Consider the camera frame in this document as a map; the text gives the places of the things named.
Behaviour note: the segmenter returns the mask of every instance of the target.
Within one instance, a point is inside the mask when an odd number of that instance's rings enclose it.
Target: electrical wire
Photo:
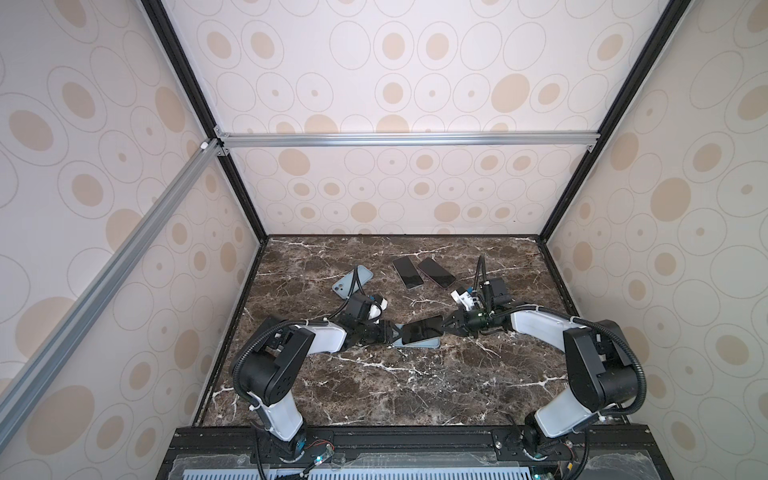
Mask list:
[[[579,475],[584,471],[584,468],[587,466],[587,462],[589,461],[589,428],[584,429],[584,453],[581,455],[581,462],[579,462],[578,467],[574,471],[571,472],[571,474],[564,478],[563,480],[576,480]]]
[[[254,448],[255,448],[254,456],[256,457],[256,467],[257,467],[257,470],[259,471],[259,476],[261,477],[261,480],[267,480],[267,476],[266,476],[266,473],[264,471],[264,465],[261,463],[261,453],[260,453],[260,450],[259,450],[259,430],[260,429],[256,426],[255,423],[251,423],[251,425],[253,426],[253,444],[254,444]],[[329,442],[328,440],[324,440],[324,439],[317,439],[314,442],[312,442],[311,445],[305,446],[302,449],[302,455],[303,455],[304,452],[306,452],[307,449],[311,449],[312,447],[317,447],[317,446],[320,446],[320,445],[324,445],[326,443],[331,446],[331,452],[332,452],[331,456],[333,456],[333,452],[336,451],[336,447],[333,445],[333,443]],[[281,475],[279,477],[275,477],[273,480],[278,480],[278,479],[279,480],[300,480],[302,478],[306,478],[306,475],[310,472],[310,470],[312,470],[313,468],[315,468],[319,464],[323,463],[328,458],[324,458],[320,462],[312,462],[312,463],[310,463],[307,467],[304,468],[304,470],[301,471],[301,473],[293,473],[291,475]]]
[[[478,264],[475,267],[475,285],[472,287],[474,291],[480,287],[480,273],[482,273],[482,282],[485,283],[488,280],[488,274],[485,271],[485,255],[478,257]]]
[[[573,465],[573,461],[576,459],[576,454],[574,453],[574,449],[568,446],[567,443],[563,442],[563,445],[566,449],[568,449],[571,452],[571,460],[568,461],[569,465]],[[563,465],[562,463],[558,462],[558,473],[560,474],[560,479],[565,479],[565,472],[563,472]]]
[[[355,268],[355,269],[353,270],[353,274],[352,274],[352,282],[351,282],[351,284],[349,285],[349,291],[350,291],[350,292],[352,292],[352,291],[355,289],[355,283],[357,283],[357,286],[358,286],[358,290],[360,291],[360,293],[362,293],[363,295],[365,295],[365,292],[364,292],[364,291],[363,291],[363,289],[362,289],[362,283],[360,282],[360,278],[359,278],[359,276],[358,276],[358,273],[357,273],[357,268]],[[338,315],[339,315],[339,314],[340,314],[340,313],[341,313],[341,312],[344,310],[344,307],[346,307],[346,306],[349,304],[349,298],[350,298],[351,296],[352,296],[352,294],[350,293],[350,294],[349,294],[349,295],[348,295],[348,296],[347,296],[347,297],[344,299],[344,303],[342,303],[342,304],[339,306],[339,308],[337,308],[336,310],[334,310],[334,311],[333,311],[333,313],[331,313],[331,314],[329,314],[329,315],[321,315],[321,316],[318,316],[317,318],[310,320],[310,322],[315,322],[315,321],[317,321],[317,320],[322,320],[322,319],[328,319],[328,320],[330,320],[330,319],[334,319],[334,318],[336,318],[336,317],[337,317],[337,316],[338,316]]]

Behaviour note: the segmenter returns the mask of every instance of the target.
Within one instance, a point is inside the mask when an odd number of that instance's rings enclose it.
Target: marble tabletop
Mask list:
[[[232,391],[232,355],[270,313],[311,319],[331,313],[332,285],[356,264],[374,274],[366,293],[388,302],[384,318],[408,323],[455,310],[450,291],[471,286],[480,253],[515,299],[564,311],[536,243],[513,237],[277,237],[250,290],[202,426],[247,425],[257,416]],[[457,277],[444,290],[423,276],[406,290],[392,260],[426,257]],[[522,423],[565,386],[564,356],[530,336],[479,339],[445,335],[438,349],[351,348],[306,358],[293,396],[309,425],[499,425]]]

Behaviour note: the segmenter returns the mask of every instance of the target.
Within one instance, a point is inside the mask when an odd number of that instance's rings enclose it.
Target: black phone screen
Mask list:
[[[443,288],[448,288],[451,283],[456,281],[456,277],[449,271],[439,266],[432,258],[426,258],[419,264],[419,270],[426,276],[433,279],[435,283]]]
[[[422,320],[407,323],[400,329],[402,344],[421,342],[442,336],[442,316],[430,316]]]
[[[419,272],[416,271],[413,263],[411,263],[411,259],[408,257],[395,259],[392,262],[392,265],[395,266],[395,270],[397,270],[398,275],[400,275],[400,278],[407,289],[411,289],[414,286],[419,286],[424,283],[424,280],[422,280]]]

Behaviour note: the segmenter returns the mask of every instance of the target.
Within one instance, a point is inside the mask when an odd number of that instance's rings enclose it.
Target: black cable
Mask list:
[[[362,282],[360,281],[360,275],[357,273],[358,267],[355,266],[355,271],[352,274],[352,287],[349,289],[349,295],[352,296],[352,292],[355,291],[355,283],[357,283],[358,291],[362,293],[363,295],[366,294],[366,291],[362,289]]]
[[[342,310],[344,310],[344,307],[347,306],[348,303],[349,303],[349,298],[344,300],[344,303],[342,303],[341,306],[337,308],[333,313],[331,313],[327,317],[324,316],[323,318],[327,318],[328,320],[335,318],[337,315],[339,315],[342,312]]]
[[[579,462],[578,467],[567,477],[563,480],[576,480],[579,475],[584,471],[584,468],[587,466],[587,462],[589,461],[589,428],[584,429],[584,453],[581,455],[581,462]]]
[[[259,471],[259,475],[261,476],[261,480],[266,480],[266,474],[264,473],[264,465],[261,465],[261,451],[259,450],[259,429],[256,427],[256,424],[253,424],[253,442],[255,443],[255,449],[254,456],[256,457],[256,468]]]
[[[472,287],[472,289],[474,291],[477,291],[477,289],[478,289],[478,280],[479,280],[479,276],[480,276],[480,261],[481,260],[482,260],[482,255],[480,257],[478,257],[478,263],[475,266],[475,283],[474,283],[474,286]]]

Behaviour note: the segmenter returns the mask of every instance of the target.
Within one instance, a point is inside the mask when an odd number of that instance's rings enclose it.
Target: polka dot wallpaper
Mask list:
[[[0,391],[201,142],[135,2],[0,15]]]
[[[165,4],[225,131],[313,133],[596,129],[667,2]]]
[[[211,165],[0,455],[0,478],[154,479],[191,422],[256,247]],[[35,335],[24,332],[17,342]]]
[[[584,145],[233,149],[268,233],[538,233]]]
[[[0,390],[201,142],[136,5],[2,6]],[[255,246],[209,167],[0,455],[0,478],[154,478]]]
[[[549,247],[645,365],[679,480],[768,468],[768,2],[685,19]]]

